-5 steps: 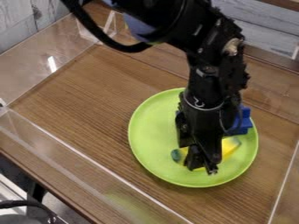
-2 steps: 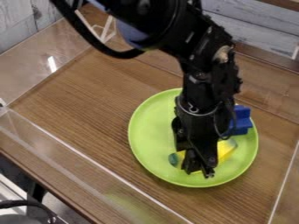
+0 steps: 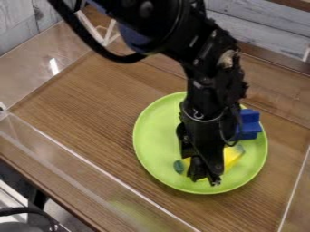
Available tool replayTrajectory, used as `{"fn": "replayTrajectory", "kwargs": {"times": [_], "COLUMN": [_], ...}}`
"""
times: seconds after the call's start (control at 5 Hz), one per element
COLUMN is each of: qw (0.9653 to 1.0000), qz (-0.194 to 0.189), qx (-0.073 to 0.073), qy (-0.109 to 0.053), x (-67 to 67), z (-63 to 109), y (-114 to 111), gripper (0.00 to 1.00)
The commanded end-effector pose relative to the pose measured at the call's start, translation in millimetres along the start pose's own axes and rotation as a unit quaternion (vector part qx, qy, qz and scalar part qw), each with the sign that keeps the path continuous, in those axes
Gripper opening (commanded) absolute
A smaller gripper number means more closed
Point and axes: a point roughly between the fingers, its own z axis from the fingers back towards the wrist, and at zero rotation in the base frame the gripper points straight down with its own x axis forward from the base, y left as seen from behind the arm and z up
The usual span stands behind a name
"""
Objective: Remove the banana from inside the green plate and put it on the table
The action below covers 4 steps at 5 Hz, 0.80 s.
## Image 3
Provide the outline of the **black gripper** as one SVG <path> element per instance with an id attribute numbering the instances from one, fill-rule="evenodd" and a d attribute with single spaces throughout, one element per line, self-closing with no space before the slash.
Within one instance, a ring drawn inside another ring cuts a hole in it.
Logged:
<path id="1" fill-rule="evenodd" d="M 179 108 L 175 134 L 182 158 L 191 157 L 187 176 L 193 182 L 207 179 L 211 186 L 218 186 L 225 174 L 225 146 L 231 147 L 238 141 L 239 106 L 225 107 L 214 115 L 202 113 L 187 101 L 181 102 Z"/>

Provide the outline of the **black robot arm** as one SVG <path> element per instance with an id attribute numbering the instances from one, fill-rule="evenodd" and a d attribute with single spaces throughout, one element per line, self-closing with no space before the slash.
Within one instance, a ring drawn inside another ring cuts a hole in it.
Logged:
<path id="1" fill-rule="evenodd" d="M 193 181 L 222 182 L 225 147 L 241 140 L 239 101 L 249 88 L 239 63 L 239 43 L 203 9 L 203 0 L 90 0 L 119 24 L 134 52 L 118 55 L 100 45 L 63 0 L 47 0 L 88 47 L 116 63 L 137 63 L 161 53 L 187 76 L 177 127 L 181 153 L 190 159 Z"/>

